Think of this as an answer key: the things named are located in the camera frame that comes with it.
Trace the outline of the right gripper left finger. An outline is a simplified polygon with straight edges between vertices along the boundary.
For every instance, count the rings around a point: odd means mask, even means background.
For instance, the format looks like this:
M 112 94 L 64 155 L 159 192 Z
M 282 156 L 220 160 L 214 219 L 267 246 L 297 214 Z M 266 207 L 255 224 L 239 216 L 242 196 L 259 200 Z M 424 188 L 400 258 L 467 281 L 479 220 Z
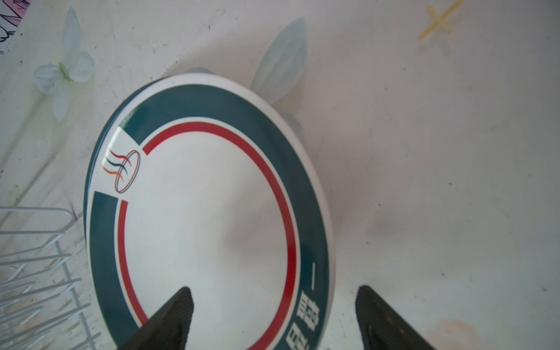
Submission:
M 182 287 L 119 349 L 183 350 L 188 341 L 193 313 L 191 291 Z

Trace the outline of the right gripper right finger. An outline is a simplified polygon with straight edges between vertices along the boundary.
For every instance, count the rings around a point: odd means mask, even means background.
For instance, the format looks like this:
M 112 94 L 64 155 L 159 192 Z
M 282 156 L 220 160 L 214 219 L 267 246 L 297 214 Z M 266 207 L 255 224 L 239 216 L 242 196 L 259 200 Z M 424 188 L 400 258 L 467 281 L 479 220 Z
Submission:
M 355 311 L 364 349 L 434 350 L 368 285 L 359 287 Z

